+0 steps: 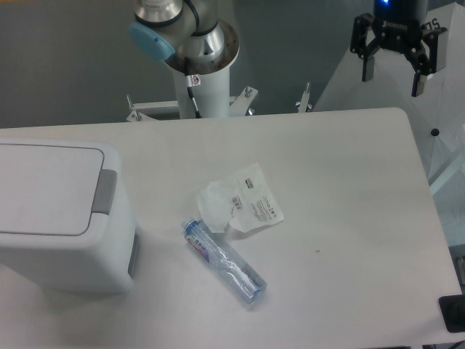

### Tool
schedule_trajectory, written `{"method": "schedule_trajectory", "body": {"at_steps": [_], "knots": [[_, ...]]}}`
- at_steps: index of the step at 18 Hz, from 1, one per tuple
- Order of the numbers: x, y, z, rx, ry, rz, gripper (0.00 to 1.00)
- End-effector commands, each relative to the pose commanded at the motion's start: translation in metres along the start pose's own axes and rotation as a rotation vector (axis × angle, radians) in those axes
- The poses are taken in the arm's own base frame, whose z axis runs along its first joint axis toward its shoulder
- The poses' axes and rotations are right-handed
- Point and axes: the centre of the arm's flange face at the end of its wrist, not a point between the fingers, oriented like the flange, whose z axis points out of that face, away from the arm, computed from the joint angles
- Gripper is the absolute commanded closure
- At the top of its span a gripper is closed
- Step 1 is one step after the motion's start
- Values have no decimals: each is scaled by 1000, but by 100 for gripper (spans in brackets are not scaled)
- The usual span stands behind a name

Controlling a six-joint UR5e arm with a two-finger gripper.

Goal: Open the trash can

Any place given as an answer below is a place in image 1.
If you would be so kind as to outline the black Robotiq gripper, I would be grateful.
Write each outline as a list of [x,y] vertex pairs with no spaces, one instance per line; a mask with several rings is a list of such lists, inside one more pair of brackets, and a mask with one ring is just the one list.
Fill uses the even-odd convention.
[[[424,91],[426,79],[445,67],[448,45],[446,27],[424,25],[428,1],[374,1],[373,15],[365,13],[354,19],[350,52],[363,61],[362,81],[374,74],[374,55],[385,49],[404,54],[414,70],[412,97]],[[374,39],[368,44],[368,32]]]

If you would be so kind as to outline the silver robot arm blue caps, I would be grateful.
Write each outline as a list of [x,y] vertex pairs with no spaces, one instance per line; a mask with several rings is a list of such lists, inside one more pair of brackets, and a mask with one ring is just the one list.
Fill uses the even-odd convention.
[[[423,92],[427,76],[445,67],[448,30],[425,23],[427,4],[375,1],[372,13],[354,19],[349,50],[363,61],[363,81],[373,78],[380,49],[411,64],[414,97]],[[217,1],[136,1],[129,35],[147,56],[186,76],[226,68],[240,47],[235,30],[219,19]]]

